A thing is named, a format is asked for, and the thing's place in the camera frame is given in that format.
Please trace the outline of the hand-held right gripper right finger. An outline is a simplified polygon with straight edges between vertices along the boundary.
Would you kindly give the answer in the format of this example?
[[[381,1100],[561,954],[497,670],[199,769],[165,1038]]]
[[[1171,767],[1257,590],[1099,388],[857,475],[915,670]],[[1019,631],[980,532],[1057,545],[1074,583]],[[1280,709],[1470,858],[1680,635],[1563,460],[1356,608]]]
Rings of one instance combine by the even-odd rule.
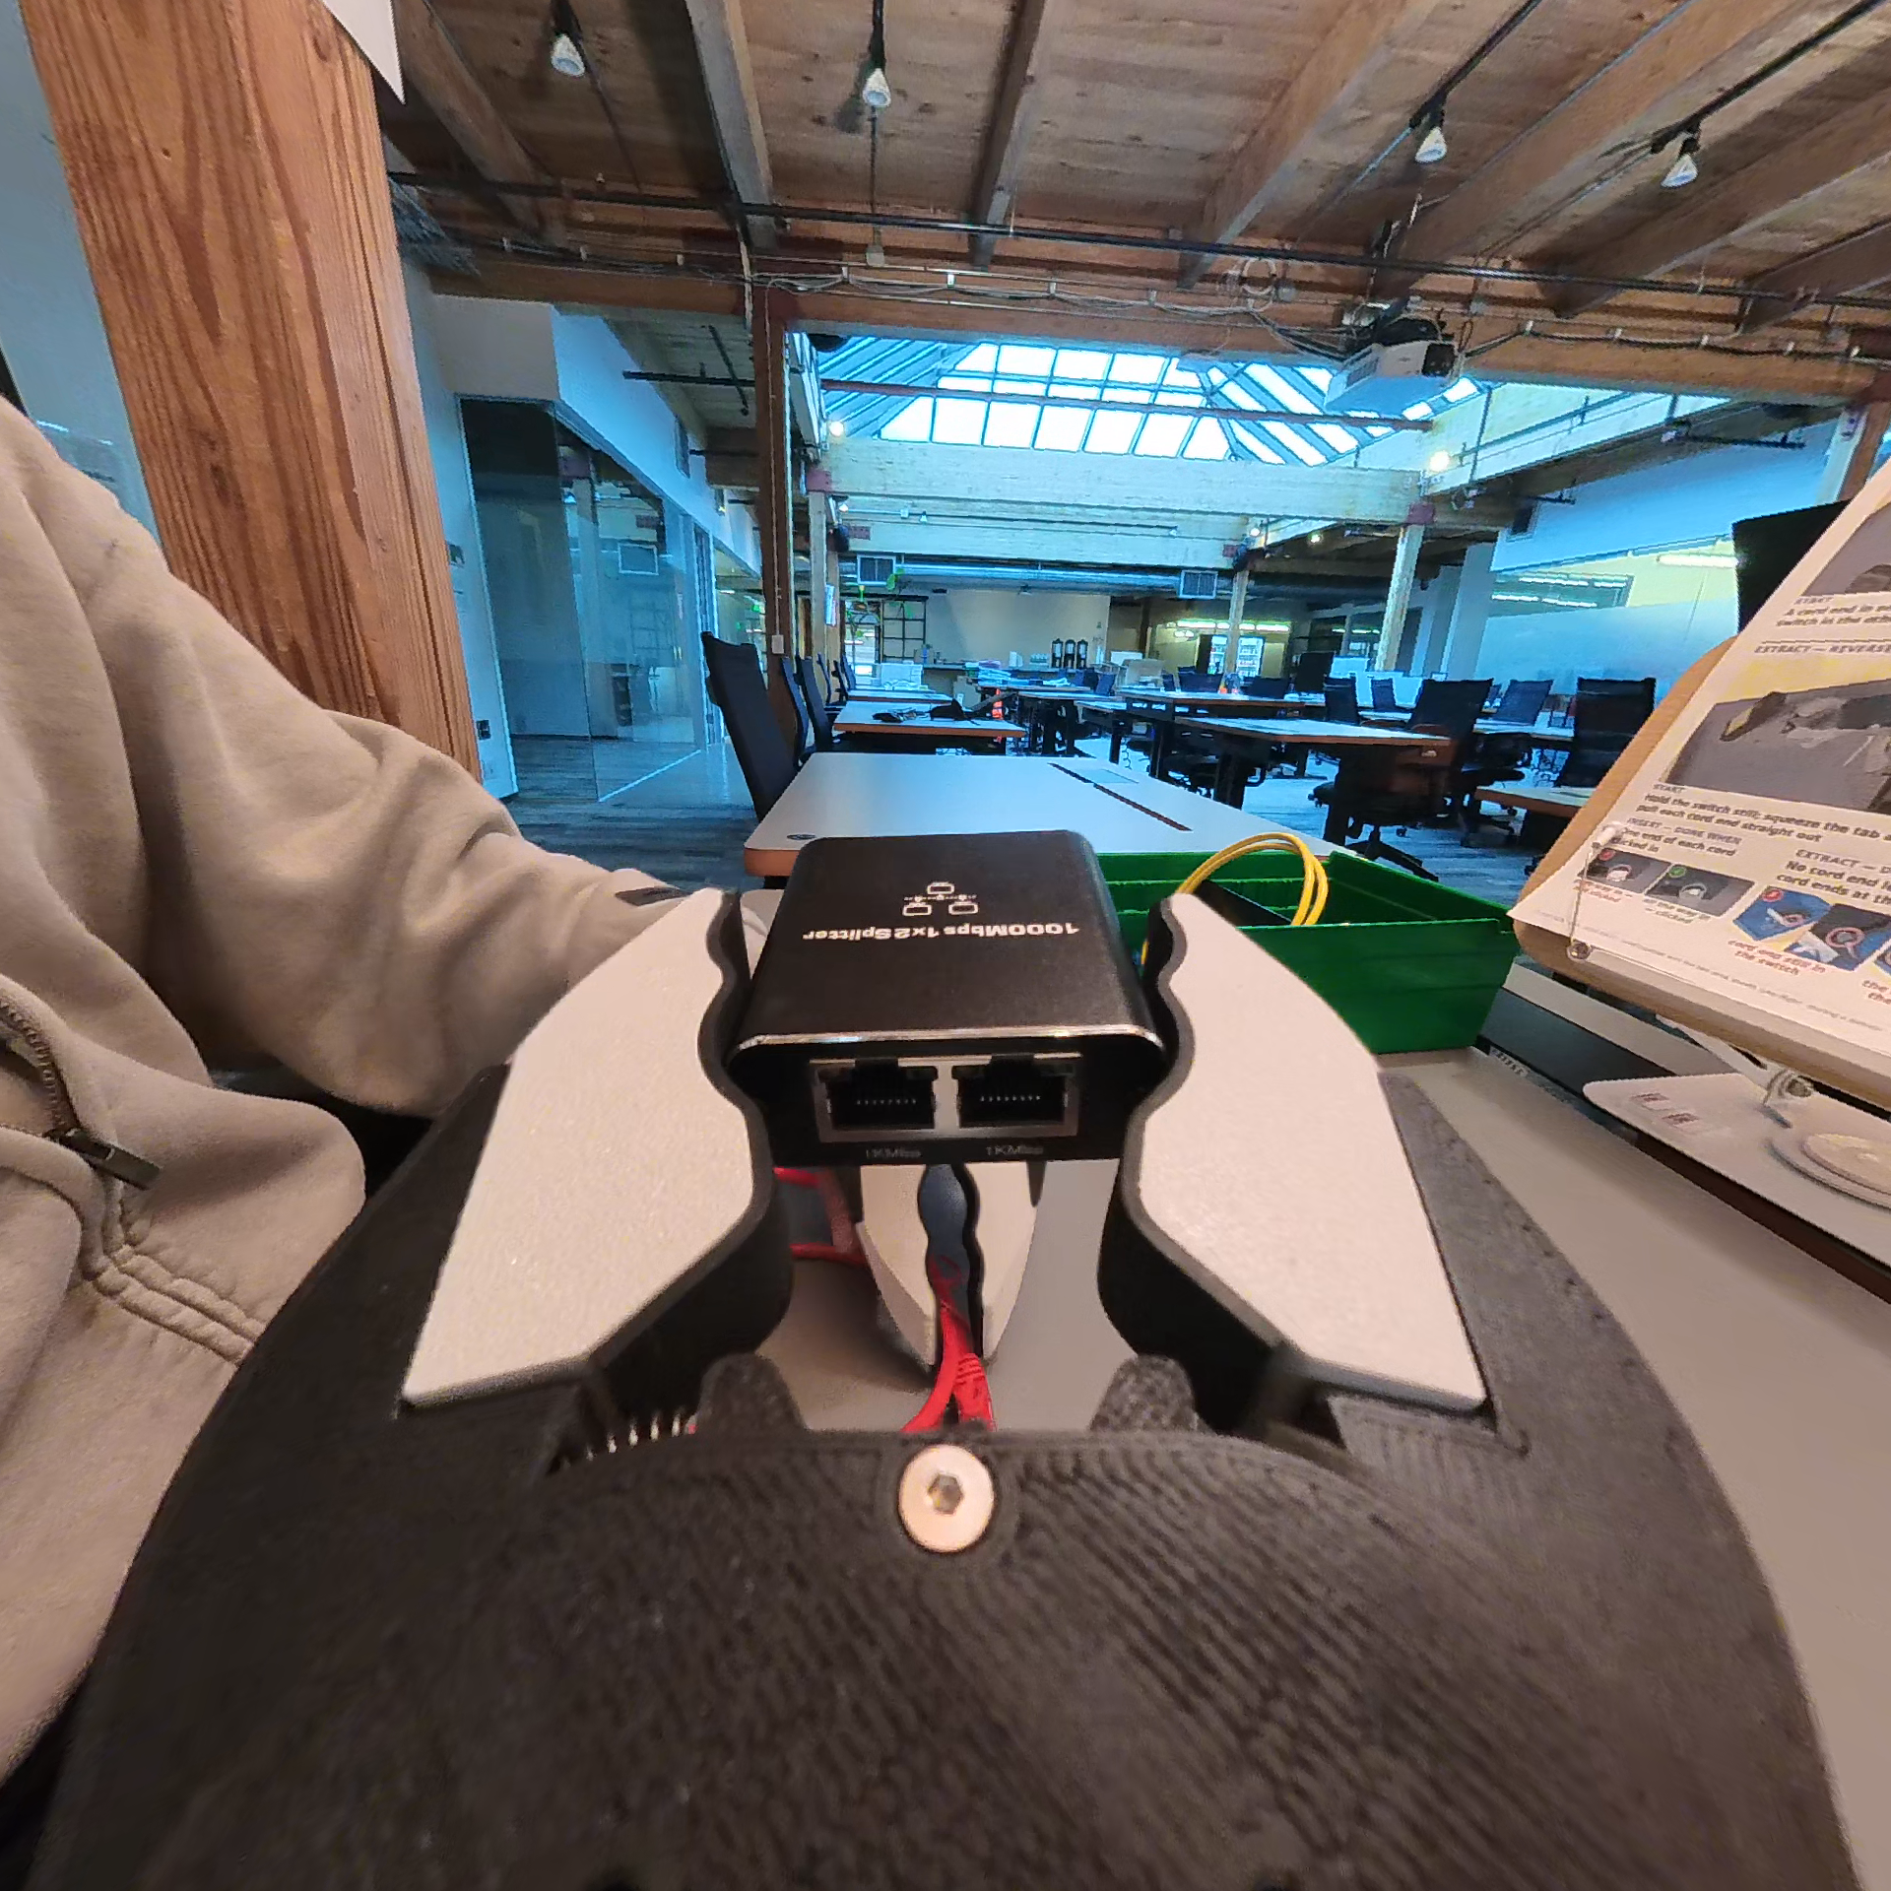
[[[1213,1431],[1328,1391],[1443,1416],[1485,1379],[1383,1070],[1287,965],[1197,895],[1149,919],[1171,1070],[1131,1112],[1099,1301],[1185,1370]]]

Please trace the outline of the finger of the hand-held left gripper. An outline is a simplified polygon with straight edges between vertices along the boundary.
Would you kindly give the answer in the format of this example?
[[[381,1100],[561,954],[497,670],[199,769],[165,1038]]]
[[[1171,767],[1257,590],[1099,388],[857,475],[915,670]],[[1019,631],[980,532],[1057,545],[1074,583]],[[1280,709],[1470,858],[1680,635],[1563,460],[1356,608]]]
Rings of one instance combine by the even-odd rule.
[[[980,1358],[1004,1342],[1022,1292],[1041,1174],[862,1174],[858,1237],[886,1326],[915,1365],[936,1367],[931,1254],[965,1260],[965,1320]]]

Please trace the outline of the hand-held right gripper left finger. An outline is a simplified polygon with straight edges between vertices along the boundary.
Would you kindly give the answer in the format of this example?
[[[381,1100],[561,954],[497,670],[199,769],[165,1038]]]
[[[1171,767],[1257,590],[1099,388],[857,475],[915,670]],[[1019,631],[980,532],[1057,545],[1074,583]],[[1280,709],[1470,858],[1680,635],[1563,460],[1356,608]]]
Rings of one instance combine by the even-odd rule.
[[[544,1382],[681,1405],[786,1320],[767,1121],[728,1075],[744,906],[696,890],[513,1053],[402,1382],[446,1405]]]

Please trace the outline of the green storage bin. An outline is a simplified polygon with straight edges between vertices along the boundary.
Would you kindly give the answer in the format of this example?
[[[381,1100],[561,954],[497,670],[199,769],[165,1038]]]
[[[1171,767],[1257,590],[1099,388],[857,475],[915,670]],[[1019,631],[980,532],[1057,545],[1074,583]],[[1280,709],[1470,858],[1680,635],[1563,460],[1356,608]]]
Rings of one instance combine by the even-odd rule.
[[[1218,866],[1201,899],[1335,1006],[1368,1053],[1474,1046],[1517,954],[1509,914],[1350,851],[1322,866],[1328,899],[1310,925],[1293,922],[1306,890],[1296,842]]]

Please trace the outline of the black ethernet splitter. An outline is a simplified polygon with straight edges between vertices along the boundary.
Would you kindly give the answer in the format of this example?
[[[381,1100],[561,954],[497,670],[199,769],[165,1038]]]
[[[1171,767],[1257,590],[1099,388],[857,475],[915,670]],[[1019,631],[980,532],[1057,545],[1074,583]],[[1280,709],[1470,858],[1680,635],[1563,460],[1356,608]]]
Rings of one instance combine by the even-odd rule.
[[[813,839],[728,1053],[790,1172],[1119,1157],[1168,1066],[1069,830]]]

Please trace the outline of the white board stand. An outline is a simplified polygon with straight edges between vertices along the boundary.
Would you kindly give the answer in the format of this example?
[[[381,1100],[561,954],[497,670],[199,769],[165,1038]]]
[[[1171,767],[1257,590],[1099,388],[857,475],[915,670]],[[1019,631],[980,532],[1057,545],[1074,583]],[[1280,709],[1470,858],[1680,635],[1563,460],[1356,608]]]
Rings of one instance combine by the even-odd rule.
[[[1593,1081],[1581,1097],[1672,1156],[1809,1221],[1887,1225],[1887,1118],[1798,1081],[1770,1100],[1748,1075]]]

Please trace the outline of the beige zip sweatshirt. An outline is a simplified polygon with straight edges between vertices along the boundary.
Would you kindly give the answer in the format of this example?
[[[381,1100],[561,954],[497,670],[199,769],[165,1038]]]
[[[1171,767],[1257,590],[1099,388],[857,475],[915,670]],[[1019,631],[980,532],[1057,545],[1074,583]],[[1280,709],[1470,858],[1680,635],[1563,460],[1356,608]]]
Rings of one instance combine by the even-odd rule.
[[[2,982],[2,1769],[94,1659],[236,1367],[365,1207],[329,1112],[170,1075]]]

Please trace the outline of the grey wood-edged table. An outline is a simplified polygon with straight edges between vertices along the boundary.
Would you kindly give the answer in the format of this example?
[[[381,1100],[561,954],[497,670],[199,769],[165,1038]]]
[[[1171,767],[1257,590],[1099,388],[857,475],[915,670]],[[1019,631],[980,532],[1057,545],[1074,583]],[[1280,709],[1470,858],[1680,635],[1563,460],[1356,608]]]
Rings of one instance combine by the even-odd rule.
[[[1210,857],[1280,828],[1097,759],[826,753],[751,834],[744,866],[776,880],[813,839],[1050,830],[1078,834],[1099,857]]]

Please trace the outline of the black office chair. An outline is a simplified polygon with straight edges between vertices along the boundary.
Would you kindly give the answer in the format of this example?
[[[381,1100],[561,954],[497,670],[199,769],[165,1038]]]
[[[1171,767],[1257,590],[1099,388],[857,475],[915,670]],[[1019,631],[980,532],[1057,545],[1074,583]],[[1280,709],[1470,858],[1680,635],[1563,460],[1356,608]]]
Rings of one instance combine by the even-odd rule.
[[[759,652],[714,635],[700,635],[697,642],[704,685],[728,726],[755,817],[770,817],[800,769],[798,746],[779,726]]]

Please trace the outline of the printed instruction sheet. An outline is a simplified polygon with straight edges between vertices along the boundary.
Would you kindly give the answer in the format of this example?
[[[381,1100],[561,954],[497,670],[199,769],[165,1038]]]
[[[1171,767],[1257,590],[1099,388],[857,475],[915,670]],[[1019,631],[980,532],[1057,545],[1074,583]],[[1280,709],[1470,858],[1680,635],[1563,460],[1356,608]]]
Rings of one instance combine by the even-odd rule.
[[[1887,1107],[1887,465],[1511,909],[1559,971]]]

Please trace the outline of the instruction sheet on clipboard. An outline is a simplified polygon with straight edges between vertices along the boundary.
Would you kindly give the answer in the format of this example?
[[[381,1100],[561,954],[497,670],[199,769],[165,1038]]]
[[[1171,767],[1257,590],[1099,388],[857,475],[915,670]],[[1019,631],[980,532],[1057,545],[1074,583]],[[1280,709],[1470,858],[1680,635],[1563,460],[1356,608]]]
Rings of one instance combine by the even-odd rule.
[[[1547,971],[1884,1110],[1887,1003],[1857,982],[1814,979],[1812,961],[1785,944],[1771,948],[1776,968],[1767,971],[1759,942],[1730,914],[1693,919],[1677,899],[1588,877],[1603,850],[1620,850],[1702,863],[1744,877],[1756,898],[1767,886],[1759,858],[1785,863],[1803,845],[1825,851],[1785,821],[1781,800],[1663,789],[1681,740],[1706,726],[1724,688],[1718,671],[1737,648],[1711,651],[1657,705],[1525,886],[1511,922],[1525,954]]]

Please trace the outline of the black monitor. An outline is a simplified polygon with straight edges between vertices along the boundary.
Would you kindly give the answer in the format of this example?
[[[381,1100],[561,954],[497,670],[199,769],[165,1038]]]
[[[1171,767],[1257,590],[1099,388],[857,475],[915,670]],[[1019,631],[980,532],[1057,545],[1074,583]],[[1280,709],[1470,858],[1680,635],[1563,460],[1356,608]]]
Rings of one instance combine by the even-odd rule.
[[[1741,631],[1753,623],[1843,510],[1847,501],[1819,501],[1734,522]]]

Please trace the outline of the white ceiling projector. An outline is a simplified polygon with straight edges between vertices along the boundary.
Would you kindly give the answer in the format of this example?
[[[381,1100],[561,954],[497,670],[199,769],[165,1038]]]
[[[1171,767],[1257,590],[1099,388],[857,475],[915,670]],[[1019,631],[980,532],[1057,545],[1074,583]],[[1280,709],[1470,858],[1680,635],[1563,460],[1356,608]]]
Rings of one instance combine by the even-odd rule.
[[[1462,351],[1439,319],[1385,310],[1328,376],[1322,413],[1393,414],[1459,381]]]

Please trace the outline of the wooden support post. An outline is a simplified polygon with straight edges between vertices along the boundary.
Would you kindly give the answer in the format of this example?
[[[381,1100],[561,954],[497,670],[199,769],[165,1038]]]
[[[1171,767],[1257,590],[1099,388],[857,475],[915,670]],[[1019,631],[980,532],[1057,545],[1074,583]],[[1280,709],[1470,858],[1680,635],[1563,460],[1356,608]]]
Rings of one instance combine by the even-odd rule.
[[[481,776],[374,78],[321,3],[22,3],[177,580]]]

